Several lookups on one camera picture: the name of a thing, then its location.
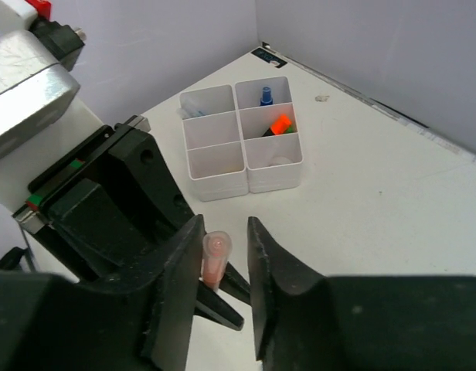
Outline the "orange cap black highlighter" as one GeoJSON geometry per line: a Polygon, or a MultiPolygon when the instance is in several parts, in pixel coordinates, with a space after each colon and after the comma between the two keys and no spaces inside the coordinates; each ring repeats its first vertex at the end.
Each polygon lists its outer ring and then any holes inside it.
{"type": "Polygon", "coordinates": [[[291,119],[282,114],[264,133],[263,137],[275,136],[285,134],[287,128],[293,125],[291,119]]]}

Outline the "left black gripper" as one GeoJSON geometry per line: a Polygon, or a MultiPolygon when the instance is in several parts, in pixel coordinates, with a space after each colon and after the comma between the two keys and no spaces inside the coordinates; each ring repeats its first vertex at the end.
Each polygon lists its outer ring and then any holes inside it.
{"type": "Polygon", "coordinates": [[[204,221],[156,140],[113,131],[108,141],[93,162],[67,161],[25,199],[32,210],[12,215],[55,258],[71,247],[93,270],[92,281],[49,281],[49,320],[77,331],[188,331],[199,315],[239,331],[243,317],[200,279],[204,221]]]}

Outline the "orange pen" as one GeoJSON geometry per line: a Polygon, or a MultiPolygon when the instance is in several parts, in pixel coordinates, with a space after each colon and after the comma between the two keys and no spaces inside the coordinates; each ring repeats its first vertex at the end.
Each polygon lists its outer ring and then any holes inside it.
{"type": "Polygon", "coordinates": [[[219,289],[232,249],[230,235],[224,231],[207,233],[202,239],[201,278],[214,291],[219,289]]]}

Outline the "green cap black highlighter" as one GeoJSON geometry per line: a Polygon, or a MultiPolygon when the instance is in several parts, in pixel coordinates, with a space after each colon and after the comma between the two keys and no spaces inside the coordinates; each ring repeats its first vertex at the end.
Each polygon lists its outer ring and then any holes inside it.
{"type": "Polygon", "coordinates": [[[294,132],[295,132],[295,126],[290,125],[284,133],[285,134],[290,134],[290,133],[294,133],[294,132]]]}

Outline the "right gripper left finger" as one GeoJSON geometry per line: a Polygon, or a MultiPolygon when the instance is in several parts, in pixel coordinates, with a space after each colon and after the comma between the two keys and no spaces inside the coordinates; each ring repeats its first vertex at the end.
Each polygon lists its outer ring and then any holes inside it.
{"type": "Polygon", "coordinates": [[[183,370],[204,219],[91,283],[0,271],[0,370],[183,370]]]}

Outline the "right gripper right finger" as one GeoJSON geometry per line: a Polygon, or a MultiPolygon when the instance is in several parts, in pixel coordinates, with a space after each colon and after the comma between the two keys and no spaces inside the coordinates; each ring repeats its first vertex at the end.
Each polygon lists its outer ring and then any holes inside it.
{"type": "Polygon", "coordinates": [[[476,276],[324,276],[247,222],[265,370],[476,370],[476,276]]]}

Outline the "white divided organizer box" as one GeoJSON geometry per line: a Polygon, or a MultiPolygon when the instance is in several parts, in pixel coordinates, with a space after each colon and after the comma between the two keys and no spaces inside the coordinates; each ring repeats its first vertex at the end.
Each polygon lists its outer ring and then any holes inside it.
{"type": "Polygon", "coordinates": [[[248,80],[180,94],[192,100],[204,117],[183,120],[185,154],[195,196],[209,202],[248,193],[292,189],[301,183],[304,156],[294,103],[286,77],[248,80]],[[274,103],[260,106],[262,88],[272,89],[274,103]],[[290,134],[263,137],[286,114],[295,126],[290,134]],[[269,166],[275,156],[293,163],[269,166]]]}

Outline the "blue ink pen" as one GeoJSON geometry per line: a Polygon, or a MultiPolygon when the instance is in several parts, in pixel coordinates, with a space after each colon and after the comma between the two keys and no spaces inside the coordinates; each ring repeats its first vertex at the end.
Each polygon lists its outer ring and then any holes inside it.
{"type": "Polygon", "coordinates": [[[176,112],[183,120],[206,116],[206,113],[192,100],[182,100],[176,112]]]}

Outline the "clear tape roll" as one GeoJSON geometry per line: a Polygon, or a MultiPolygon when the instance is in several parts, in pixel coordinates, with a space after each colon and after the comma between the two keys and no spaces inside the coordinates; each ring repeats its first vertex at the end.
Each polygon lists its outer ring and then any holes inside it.
{"type": "Polygon", "coordinates": [[[289,165],[292,163],[293,162],[287,157],[275,156],[270,160],[269,166],[289,165]]]}

